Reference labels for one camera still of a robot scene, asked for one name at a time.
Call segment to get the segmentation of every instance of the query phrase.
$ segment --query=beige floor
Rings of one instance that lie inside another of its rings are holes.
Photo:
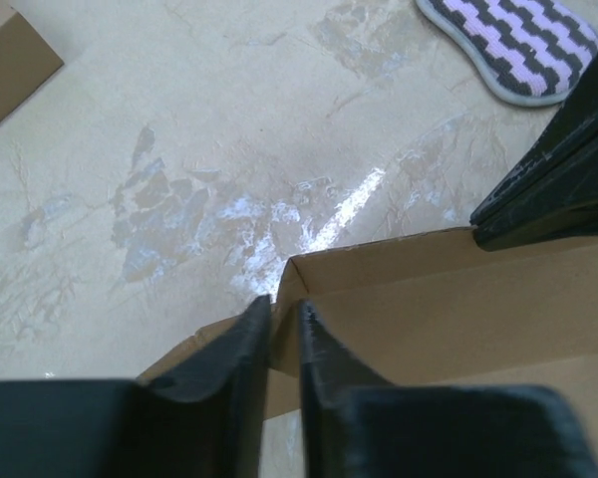
[[[12,1],[67,65],[0,126],[0,377],[134,376],[293,254],[467,223],[554,109],[413,1],[341,2]],[[264,476],[301,476],[299,421]]]

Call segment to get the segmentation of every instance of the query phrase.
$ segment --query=cardboard box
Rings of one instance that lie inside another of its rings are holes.
[[[0,0],[0,121],[62,66],[22,16]]]
[[[303,298],[394,383],[554,387],[598,450],[598,238],[484,252],[465,228],[293,257],[279,288],[273,350],[275,367],[295,376],[293,305]],[[201,329],[148,374],[229,326]],[[296,378],[274,371],[268,401],[269,417],[296,408]]]

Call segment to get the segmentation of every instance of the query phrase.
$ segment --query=cardboard corner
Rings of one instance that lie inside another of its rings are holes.
[[[298,301],[464,267],[487,254],[474,244],[472,231],[456,227],[291,257],[279,284],[272,367],[299,376]]]
[[[63,65],[18,12],[0,0],[0,121]]]

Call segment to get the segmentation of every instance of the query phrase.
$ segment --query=marble floor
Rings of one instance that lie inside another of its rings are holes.
[[[291,255],[464,225],[555,111],[412,0],[11,3],[66,66],[0,125],[0,377],[135,376]],[[266,423],[263,476],[300,436]]]

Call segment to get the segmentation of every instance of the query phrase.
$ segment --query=purple and gray mat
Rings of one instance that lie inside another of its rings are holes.
[[[417,0],[501,100],[562,102],[598,51],[588,22],[552,0]]]

